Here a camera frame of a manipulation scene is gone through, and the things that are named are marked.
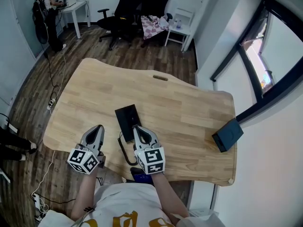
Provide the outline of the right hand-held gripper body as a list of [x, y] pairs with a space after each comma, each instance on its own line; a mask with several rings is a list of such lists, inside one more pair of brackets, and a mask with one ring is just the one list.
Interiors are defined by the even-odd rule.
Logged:
[[135, 143], [134, 154], [146, 175], [164, 173], [165, 154], [164, 148], [159, 142], [141, 145]]

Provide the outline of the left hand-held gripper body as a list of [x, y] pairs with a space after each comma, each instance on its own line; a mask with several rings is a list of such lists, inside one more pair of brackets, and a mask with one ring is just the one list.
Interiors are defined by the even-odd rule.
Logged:
[[77, 144], [71, 150], [67, 162], [75, 171], [90, 175], [97, 166], [103, 168], [105, 160], [106, 156], [101, 151], [95, 154], [89, 148]]

